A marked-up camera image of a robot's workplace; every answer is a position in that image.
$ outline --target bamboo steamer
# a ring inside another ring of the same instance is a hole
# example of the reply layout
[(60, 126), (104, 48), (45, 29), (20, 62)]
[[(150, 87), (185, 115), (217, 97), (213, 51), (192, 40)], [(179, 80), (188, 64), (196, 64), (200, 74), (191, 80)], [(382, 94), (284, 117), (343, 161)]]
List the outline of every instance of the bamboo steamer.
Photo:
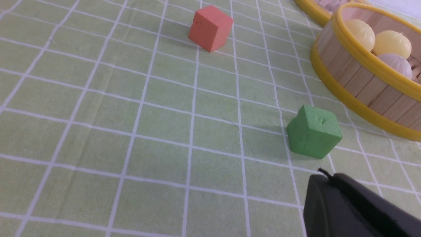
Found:
[(366, 0), (295, 0), (298, 7), (322, 27), (327, 24), (333, 12), (349, 2), (368, 5)]
[[(344, 22), (360, 19), (374, 33), (402, 32), (412, 44), (409, 80), (365, 50)], [(399, 137), (421, 141), (421, 30), (386, 11), (347, 3), (338, 8), (314, 43), (313, 68), (326, 87), (355, 113)]]

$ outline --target table surface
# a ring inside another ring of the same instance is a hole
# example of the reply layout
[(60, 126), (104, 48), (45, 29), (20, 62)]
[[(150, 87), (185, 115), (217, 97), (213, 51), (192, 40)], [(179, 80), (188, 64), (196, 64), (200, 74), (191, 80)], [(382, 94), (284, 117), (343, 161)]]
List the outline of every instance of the table surface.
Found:
[[(195, 10), (234, 19), (208, 53)], [(1, 0), (0, 236), (303, 236), (308, 178), (344, 172), (421, 218), (421, 148), (340, 103), (290, 0)], [(415, 19), (404, 16), (414, 24)], [(343, 140), (291, 153), (303, 105)]]

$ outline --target red cube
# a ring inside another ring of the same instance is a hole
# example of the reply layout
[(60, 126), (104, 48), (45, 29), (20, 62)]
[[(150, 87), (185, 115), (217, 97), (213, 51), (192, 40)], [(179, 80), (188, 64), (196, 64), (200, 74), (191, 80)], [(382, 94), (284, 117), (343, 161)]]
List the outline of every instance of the red cube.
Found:
[(189, 39), (208, 52), (224, 46), (234, 20), (215, 6), (197, 10), (193, 17)]

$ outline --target yellow rim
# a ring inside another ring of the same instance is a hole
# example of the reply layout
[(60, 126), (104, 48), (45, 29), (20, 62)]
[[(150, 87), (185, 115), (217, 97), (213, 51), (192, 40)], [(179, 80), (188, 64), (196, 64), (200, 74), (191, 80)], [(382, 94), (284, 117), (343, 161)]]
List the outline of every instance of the yellow rim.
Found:
[[(366, 0), (351, 0), (352, 3), (369, 4)], [(300, 9), (324, 27), (331, 18), (331, 14), (319, 6), (314, 0), (295, 0)]]
[(397, 71), (393, 70), (391, 67), (384, 64), (380, 59), (374, 56), (371, 52), (364, 49), (364, 47), (352, 36), (351, 32), (345, 26), (345, 23), (342, 19), (342, 10), (347, 7), (356, 7), (356, 8), (364, 8), (370, 11), (378, 12), (382, 15), (390, 17), (391, 19), (400, 22), (408, 27), (410, 27), (413, 31), (417, 32), (421, 35), (421, 30), (417, 27), (411, 25), (410, 23), (404, 21), (403, 19), (392, 15), (386, 11), (381, 9), (368, 6), (368, 5), (361, 5), (357, 3), (347, 3), (339, 7), (339, 9), (333, 14), (332, 16), (332, 28), (335, 36), (339, 40), (339, 42), (346, 48), (346, 50), (359, 62), (362, 66), (367, 68), (370, 72), (375, 74), (379, 79), (383, 80), (385, 83), (389, 84), (390, 86), (394, 87), (396, 90), (404, 93), (411, 98), (421, 101), (421, 85), (412, 81), (408, 80), (404, 76), (402, 76)]
[(374, 124), (375, 126), (390, 132), (398, 137), (402, 137), (409, 140), (421, 141), (421, 132), (409, 129), (400, 124), (397, 124), (380, 114), (374, 112), (369, 107), (362, 104), (359, 100), (354, 98), (347, 90), (345, 90), (336, 80), (330, 75), (328, 70), (323, 65), (320, 56), (317, 52), (316, 43), (312, 46), (310, 51), (310, 59), (313, 68), (324, 85), (329, 89), (330, 92), (336, 98), (344, 103), (348, 108), (354, 111), (365, 120)]

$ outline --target foam cube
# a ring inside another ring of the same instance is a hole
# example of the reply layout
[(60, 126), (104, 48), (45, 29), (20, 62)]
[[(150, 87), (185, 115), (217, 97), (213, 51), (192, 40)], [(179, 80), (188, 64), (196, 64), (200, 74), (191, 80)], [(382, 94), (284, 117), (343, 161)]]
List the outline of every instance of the foam cube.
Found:
[(336, 115), (303, 105), (287, 126), (291, 151), (323, 159), (342, 140)]
[(193, 17), (189, 39), (208, 52), (224, 46), (234, 20), (215, 6), (197, 10)]

